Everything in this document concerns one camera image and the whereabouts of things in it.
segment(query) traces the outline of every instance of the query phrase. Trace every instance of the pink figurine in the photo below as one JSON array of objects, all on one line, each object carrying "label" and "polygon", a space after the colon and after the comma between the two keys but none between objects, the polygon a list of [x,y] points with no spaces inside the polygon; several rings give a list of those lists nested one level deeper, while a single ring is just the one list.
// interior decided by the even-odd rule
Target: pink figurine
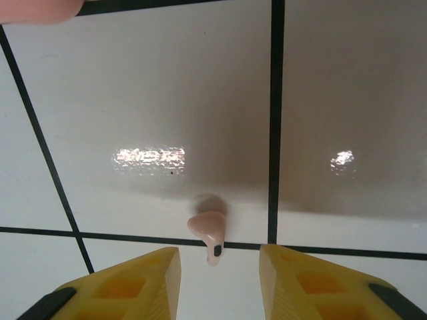
[{"label": "pink figurine", "polygon": [[207,245],[207,263],[212,266],[220,262],[226,236],[226,216],[217,211],[202,212],[187,222],[194,235]]}]

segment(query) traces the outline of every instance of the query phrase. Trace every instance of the black spot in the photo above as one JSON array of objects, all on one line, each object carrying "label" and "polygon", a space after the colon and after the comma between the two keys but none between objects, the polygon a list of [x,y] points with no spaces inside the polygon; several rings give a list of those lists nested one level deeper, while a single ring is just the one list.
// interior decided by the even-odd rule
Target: black spot
[{"label": "black spot", "polygon": [[49,320],[77,293],[72,287],[62,288],[41,298],[29,308],[18,320]]},{"label": "black spot", "polygon": [[220,245],[216,245],[213,248],[213,255],[216,257],[219,257],[221,255],[221,253],[222,253],[222,247]]}]

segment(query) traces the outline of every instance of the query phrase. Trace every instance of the yellow plastic part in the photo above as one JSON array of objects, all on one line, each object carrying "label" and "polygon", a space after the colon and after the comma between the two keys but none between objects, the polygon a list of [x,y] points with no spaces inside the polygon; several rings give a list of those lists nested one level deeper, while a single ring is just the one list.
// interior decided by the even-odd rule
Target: yellow plastic part
[{"label": "yellow plastic part", "polygon": [[400,320],[368,287],[379,278],[279,245],[260,251],[266,320]]},{"label": "yellow plastic part", "polygon": [[52,320],[175,320],[179,250],[166,247],[60,286],[77,293]]}]

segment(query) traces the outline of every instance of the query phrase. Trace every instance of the finger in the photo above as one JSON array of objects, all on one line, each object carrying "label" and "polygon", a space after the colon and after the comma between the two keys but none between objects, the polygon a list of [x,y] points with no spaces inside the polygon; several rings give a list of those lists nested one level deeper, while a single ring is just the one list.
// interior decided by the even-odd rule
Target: finger
[{"label": "finger", "polygon": [[0,23],[50,24],[77,15],[83,0],[0,0]]}]

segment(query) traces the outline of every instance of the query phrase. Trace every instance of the white tile wall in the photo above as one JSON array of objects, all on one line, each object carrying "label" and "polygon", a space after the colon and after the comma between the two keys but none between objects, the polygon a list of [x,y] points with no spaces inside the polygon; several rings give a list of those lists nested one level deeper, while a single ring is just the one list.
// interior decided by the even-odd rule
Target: white tile wall
[{"label": "white tile wall", "polygon": [[3,51],[0,148],[0,226],[70,230]]},{"label": "white tile wall", "polygon": [[42,296],[87,275],[74,238],[0,233],[0,310],[16,319]]},{"label": "white tile wall", "polygon": [[[161,249],[164,245],[86,239],[95,271]],[[259,251],[225,249],[210,267],[206,248],[179,246],[181,289],[177,320],[263,319]]]},{"label": "white tile wall", "polygon": [[[270,11],[233,0],[4,26],[82,231],[193,239],[187,219],[219,207],[228,241],[266,242]],[[427,252],[426,14],[421,0],[286,1],[280,244]],[[70,230],[2,53],[0,111],[0,227]],[[87,274],[73,238],[0,243],[5,319]],[[96,271],[164,247],[85,244]],[[178,320],[264,318],[258,251],[209,267],[204,247],[179,248]],[[427,311],[425,261],[315,256]]]},{"label": "white tile wall", "polygon": [[426,15],[286,1],[279,243],[427,252]]},{"label": "white tile wall", "polygon": [[235,0],[5,26],[81,230],[193,237],[208,193],[228,204],[229,241],[266,241],[270,11]]}]

